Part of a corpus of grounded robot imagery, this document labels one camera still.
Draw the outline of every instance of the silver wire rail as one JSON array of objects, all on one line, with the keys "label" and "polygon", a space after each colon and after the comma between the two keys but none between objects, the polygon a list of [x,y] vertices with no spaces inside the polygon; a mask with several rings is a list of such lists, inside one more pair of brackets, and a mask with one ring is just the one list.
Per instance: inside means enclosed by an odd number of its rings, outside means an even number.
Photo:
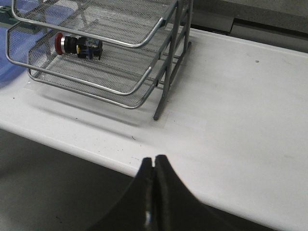
[{"label": "silver wire rail", "polygon": [[[29,68],[35,81],[128,109],[140,107],[162,83],[157,120],[189,47],[192,1],[12,0],[21,22],[7,32],[7,57]],[[101,59],[58,55],[58,32],[104,41]],[[20,43],[26,49],[16,50]]]}]

